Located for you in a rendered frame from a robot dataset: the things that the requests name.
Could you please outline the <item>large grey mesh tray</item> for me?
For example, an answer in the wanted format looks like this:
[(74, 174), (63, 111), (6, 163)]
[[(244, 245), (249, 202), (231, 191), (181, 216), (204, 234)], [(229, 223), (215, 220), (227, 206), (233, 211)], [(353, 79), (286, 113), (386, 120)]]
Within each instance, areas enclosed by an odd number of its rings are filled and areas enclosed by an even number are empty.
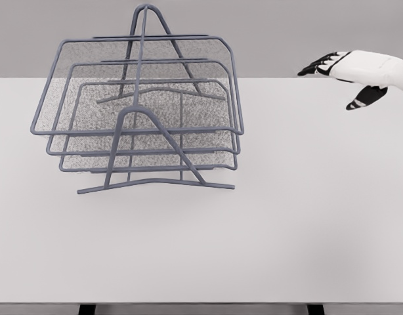
[(74, 70), (79, 66), (95, 69), (98, 66), (119, 66), (116, 71), (89, 71), (82, 78), (92, 81), (101, 79), (120, 86), (135, 79), (159, 81), (176, 79), (170, 70), (154, 70), (143, 75), (145, 64), (176, 64), (184, 72), (181, 79), (191, 83), (194, 92), (202, 94), (199, 87), (201, 79), (191, 67), (197, 63), (217, 63), (230, 81), (229, 92), (236, 109), (234, 111), (235, 131), (244, 133), (244, 121), (240, 104), (238, 80), (235, 69), (234, 53), (221, 37), (210, 35), (129, 35), (113, 37), (93, 37), (90, 39), (65, 39), (57, 49), (56, 56), (47, 82), (36, 109), (31, 132), (35, 135), (57, 135), (58, 120), (63, 111), (64, 100), (70, 90)]

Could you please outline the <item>medium grey mesh tray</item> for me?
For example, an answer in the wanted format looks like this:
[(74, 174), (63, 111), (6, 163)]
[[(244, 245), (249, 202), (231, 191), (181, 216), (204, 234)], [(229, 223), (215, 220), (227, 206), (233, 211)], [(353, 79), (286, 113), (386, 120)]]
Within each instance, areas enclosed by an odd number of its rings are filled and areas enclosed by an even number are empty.
[(52, 155), (238, 153), (244, 131), (234, 70), (209, 58), (102, 60), (57, 67), (36, 129)]

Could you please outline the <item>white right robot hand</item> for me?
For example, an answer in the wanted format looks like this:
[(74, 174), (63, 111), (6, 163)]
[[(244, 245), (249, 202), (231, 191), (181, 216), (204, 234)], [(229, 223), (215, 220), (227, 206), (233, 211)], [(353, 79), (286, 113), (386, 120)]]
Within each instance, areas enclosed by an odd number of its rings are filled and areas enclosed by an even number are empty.
[(314, 74), (364, 86), (346, 105), (348, 111), (365, 108), (377, 102), (386, 95), (389, 87), (403, 91), (403, 59), (378, 52), (331, 52), (297, 73), (300, 77)]

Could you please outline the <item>small grey mesh tray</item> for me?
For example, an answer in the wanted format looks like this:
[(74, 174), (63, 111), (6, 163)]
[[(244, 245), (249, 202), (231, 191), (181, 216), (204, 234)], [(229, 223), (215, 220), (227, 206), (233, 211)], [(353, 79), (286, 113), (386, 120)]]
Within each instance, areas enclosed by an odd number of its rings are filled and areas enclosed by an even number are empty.
[[(235, 131), (235, 105), (229, 84), (221, 78), (201, 79), (202, 94), (181, 79), (142, 83), (138, 104), (150, 109), (187, 153), (198, 170), (234, 169), (240, 153), (240, 135)], [(62, 154), (66, 171), (105, 172), (119, 112), (133, 103), (134, 81), (124, 86), (112, 82), (82, 81), (64, 100), (58, 130), (51, 150)], [(143, 114), (126, 116), (117, 172), (178, 171), (180, 158), (155, 131)]]

